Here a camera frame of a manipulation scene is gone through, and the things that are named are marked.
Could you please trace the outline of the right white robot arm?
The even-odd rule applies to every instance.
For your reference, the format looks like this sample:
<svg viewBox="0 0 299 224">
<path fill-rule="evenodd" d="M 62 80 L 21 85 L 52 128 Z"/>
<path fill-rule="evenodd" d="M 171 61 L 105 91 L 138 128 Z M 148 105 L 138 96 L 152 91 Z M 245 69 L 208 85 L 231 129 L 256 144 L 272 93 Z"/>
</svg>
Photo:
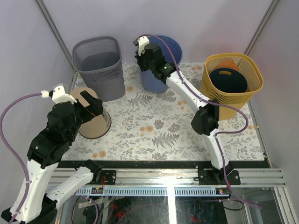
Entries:
<svg viewBox="0 0 299 224">
<path fill-rule="evenodd" d="M 157 43 L 140 45 L 134 42 L 134 45 L 138 47 L 135 58 L 141 71 L 150 70 L 156 79 L 173 89 L 191 107 L 195 113 L 191 126 L 197 134 L 203 136 L 211 156 L 212 179 L 218 184 L 229 185 L 233 166 L 226 157 L 220 140 L 216 137 L 220 112 L 218 102 L 209 100 L 193 87 L 175 62 L 166 61 Z"/>
</svg>

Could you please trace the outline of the blue plastic bucket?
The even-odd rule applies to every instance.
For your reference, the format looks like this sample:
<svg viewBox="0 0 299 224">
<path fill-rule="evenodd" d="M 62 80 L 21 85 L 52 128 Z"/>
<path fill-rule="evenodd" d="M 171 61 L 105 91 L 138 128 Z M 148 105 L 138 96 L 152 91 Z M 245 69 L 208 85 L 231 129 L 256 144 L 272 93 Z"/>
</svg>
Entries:
<svg viewBox="0 0 299 224">
<path fill-rule="evenodd" d="M 167 44 L 175 58 L 177 65 L 179 65 L 183 59 L 183 50 L 181 46 L 170 37 L 163 35 L 158 35 L 158 37 L 161 38 Z M 161 47 L 162 54 L 167 62 L 173 62 L 173 59 L 167 47 L 159 39 L 151 36 L 148 37 L 148 39 L 150 43 L 157 43 Z M 143 88 L 148 91 L 160 93 L 165 92 L 168 89 L 168 86 L 160 80 L 156 79 L 150 70 L 140 71 L 140 78 Z"/>
</svg>

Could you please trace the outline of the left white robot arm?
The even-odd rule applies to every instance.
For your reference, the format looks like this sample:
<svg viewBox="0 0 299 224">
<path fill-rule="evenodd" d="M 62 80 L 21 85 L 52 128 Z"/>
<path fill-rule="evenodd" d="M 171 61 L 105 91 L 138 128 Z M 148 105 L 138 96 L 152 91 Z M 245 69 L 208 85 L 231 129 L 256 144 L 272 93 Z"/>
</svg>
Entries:
<svg viewBox="0 0 299 224">
<path fill-rule="evenodd" d="M 64 153 L 69 150 L 81 125 L 104 111 L 102 100 L 87 91 L 82 91 L 80 95 L 87 101 L 88 106 L 83 106 L 69 94 L 61 94 L 63 99 L 55 103 L 47 115 L 46 127 L 32 140 L 26 163 L 12 149 L 4 134 L 0 134 L 4 144 L 22 166 L 25 175 L 14 205 L 1 214 L 1 218 L 9 224 L 49 224 L 58 209 L 78 189 L 102 180 L 102 166 L 86 160 L 80 164 L 76 173 L 60 184 L 53 193 L 46 193 L 54 170 Z"/>
</svg>

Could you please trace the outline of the beige bin with black rim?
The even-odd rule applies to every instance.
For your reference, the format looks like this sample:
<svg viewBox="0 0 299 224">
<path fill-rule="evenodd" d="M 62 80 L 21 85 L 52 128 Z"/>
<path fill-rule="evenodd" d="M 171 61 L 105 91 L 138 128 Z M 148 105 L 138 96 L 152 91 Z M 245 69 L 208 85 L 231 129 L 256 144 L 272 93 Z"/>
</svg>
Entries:
<svg viewBox="0 0 299 224">
<path fill-rule="evenodd" d="M 88 107 L 90 104 L 80 94 L 83 91 L 87 91 L 95 99 L 99 99 L 96 92 L 88 87 L 78 87 L 73 89 L 70 94 L 77 99 L 84 107 Z M 79 133 L 87 139 L 97 139 L 104 136 L 111 127 L 111 117 L 102 105 L 103 112 L 99 114 L 95 113 L 96 117 L 91 121 L 88 121 L 81 125 Z"/>
</svg>

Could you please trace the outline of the grey mesh waste basket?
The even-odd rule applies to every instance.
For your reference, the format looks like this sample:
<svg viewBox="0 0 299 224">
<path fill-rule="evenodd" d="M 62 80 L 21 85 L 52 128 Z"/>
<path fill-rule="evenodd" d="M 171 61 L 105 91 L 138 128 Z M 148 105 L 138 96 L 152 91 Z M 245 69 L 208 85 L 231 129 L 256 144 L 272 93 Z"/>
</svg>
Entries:
<svg viewBox="0 0 299 224">
<path fill-rule="evenodd" d="M 117 40 L 100 36 L 83 40 L 72 49 L 73 65 L 87 87 L 104 102 L 125 94 L 122 57 Z"/>
</svg>

